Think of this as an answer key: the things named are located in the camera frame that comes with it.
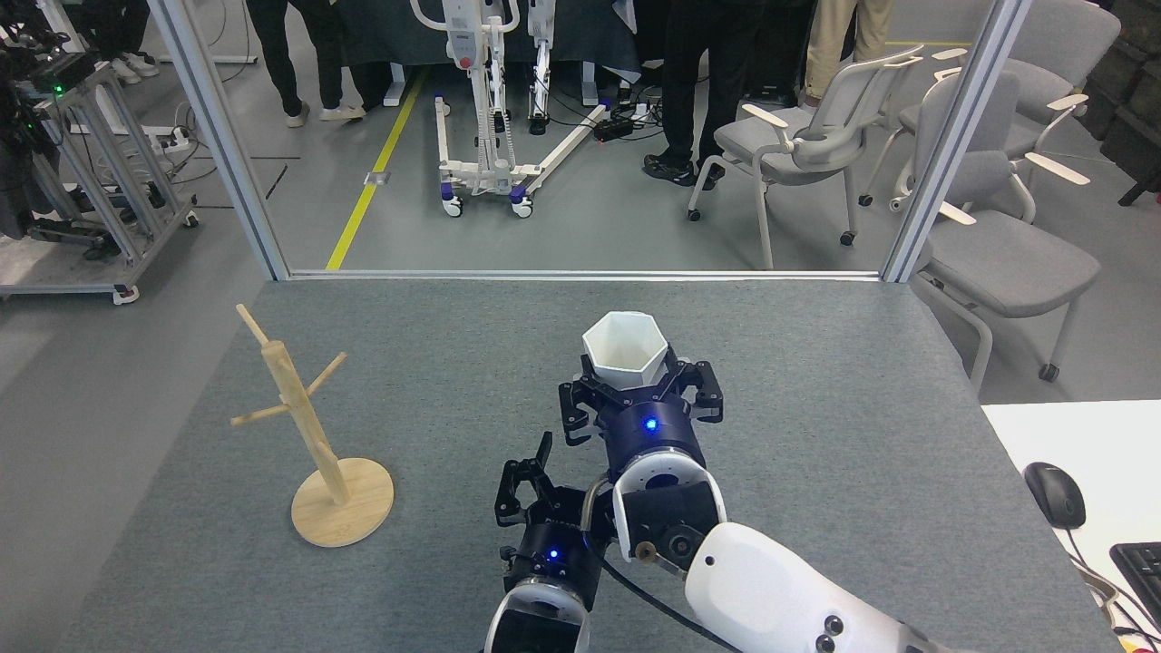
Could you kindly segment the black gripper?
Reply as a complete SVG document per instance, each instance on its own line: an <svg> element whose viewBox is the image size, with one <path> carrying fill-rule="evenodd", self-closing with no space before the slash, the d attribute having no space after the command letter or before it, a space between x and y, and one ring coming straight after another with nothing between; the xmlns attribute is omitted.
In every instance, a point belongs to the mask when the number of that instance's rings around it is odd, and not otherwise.
<svg viewBox="0 0 1161 653"><path fill-rule="evenodd" d="M585 491L561 489L551 485L546 462L551 454L553 433L543 433L536 454L509 460L502 468L502 480L493 501L497 525L509 528L527 524L522 541L507 559L504 589L522 581L551 581L592 604L599 587L604 552L610 546L610 528L594 521L586 538L580 533L580 509ZM528 508L517 496L518 488L529 483L536 501Z"/></svg>
<svg viewBox="0 0 1161 653"><path fill-rule="evenodd" d="M557 387L565 443L589 442L592 430L586 429L596 426L605 443L610 480L616 481L635 455L655 449L677 449L705 466L691 421L721 423L724 402L709 361L668 359L657 401L634 406L628 406L628 392L598 375L591 356L580 356L580 376Z"/></svg>

